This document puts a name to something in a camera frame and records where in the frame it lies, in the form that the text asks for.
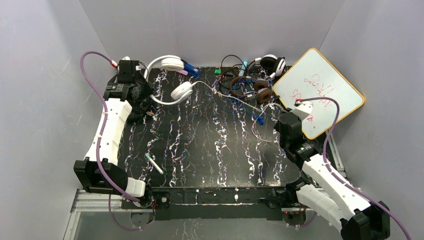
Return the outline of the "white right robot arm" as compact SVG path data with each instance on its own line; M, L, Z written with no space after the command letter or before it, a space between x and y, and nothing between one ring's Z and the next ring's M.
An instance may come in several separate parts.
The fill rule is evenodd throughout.
M388 239L391 224L387 205L372 203L353 191L314 142L304 138L301 126L301 119L291 112L282 114L274 126L286 157L308 176L286 185L290 199L313 209L344 240Z

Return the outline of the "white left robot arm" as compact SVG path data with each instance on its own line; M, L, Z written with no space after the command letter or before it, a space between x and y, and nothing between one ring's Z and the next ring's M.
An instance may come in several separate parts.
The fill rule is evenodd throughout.
M118 166L118 153L132 105L148 97L152 90L140 73L139 61L126 56L116 66L118 72L108 81L102 97L105 106L94 139L84 159L74 163L73 170L88 193L121 195L141 202L146 183L129 177Z

